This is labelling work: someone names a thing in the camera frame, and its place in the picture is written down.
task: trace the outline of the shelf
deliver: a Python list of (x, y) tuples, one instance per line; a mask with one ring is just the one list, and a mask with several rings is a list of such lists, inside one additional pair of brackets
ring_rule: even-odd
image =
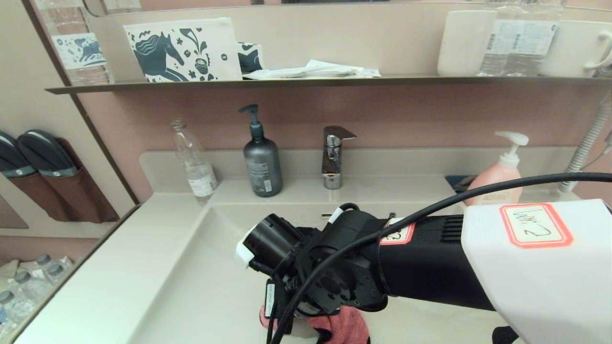
[(244, 81), (192, 81), (178, 83), (116, 83), (96, 86), (72, 86), (48, 88), (53, 94), (78, 94), (120, 91), (172, 91), (182, 89), (228, 89), (228, 88), (278, 88), (278, 87), (323, 87), (323, 86), (403, 86), (438, 84), (571, 84), (610, 85), (612, 79), (604, 78), (552, 78), (552, 77), (492, 77), (492, 78), (445, 78), (423, 75), (390, 75), (371, 79), (285, 79)]

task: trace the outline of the bathroom sink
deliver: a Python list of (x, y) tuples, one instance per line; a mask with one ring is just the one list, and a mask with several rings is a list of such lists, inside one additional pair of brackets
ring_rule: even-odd
[[(236, 243), (270, 213), (296, 226), (323, 228), (338, 204), (218, 204), (201, 218), (181, 258), (133, 333), (130, 344), (266, 342), (259, 323), (266, 276), (234, 260)], [(428, 203), (360, 203), (377, 217), (398, 217)], [(440, 214), (459, 214), (461, 206)], [(378, 313), (364, 313), (372, 343), (490, 344), (496, 312), (391, 298)], [(315, 343), (286, 336), (283, 343)]]

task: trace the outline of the white countertop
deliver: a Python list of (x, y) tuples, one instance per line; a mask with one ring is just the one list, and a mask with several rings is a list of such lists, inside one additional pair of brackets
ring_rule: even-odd
[[(189, 193), (156, 193), (80, 267), (15, 343), (132, 343), (198, 224), (214, 206), (267, 204), (273, 212), (278, 204), (433, 203), (454, 194), (441, 175), (351, 177), (344, 182), (339, 190), (327, 190), (321, 178), (285, 178), (279, 195), (259, 198), (248, 180), (226, 180), (203, 208)], [(226, 306), (239, 312), (241, 305), (232, 300)]]

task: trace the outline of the white cup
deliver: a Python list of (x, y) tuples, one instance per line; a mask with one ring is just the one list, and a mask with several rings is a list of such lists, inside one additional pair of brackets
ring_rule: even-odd
[(612, 64), (612, 23), (562, 20), (540, 74), (591, 78)]
[(446, 17), (438, 74), (474, 77), (485, 58), (497, 11), (452, 11)]

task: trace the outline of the pump nozzle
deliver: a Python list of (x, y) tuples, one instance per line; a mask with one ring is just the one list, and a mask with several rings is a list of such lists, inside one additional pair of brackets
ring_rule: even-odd
[(515, 132), (495, 132), (495, 135), (505, 137), (512, 142), (510, 151), (499, 156), (498, 164), (505, 168), (516, 168), (519, 162), (517, 149), (519, 146), (526, 146), (529, 143), (529, 138)]
[(261, 125), (259, 119), (257, 118), (259, 105), (250, 104), (238, 110), (238, 112), (240, 113), (245, 113), (247, 111), (251, 113), (251, 136), (253, 138), (262, 138), (264, 136), (264, 127)]

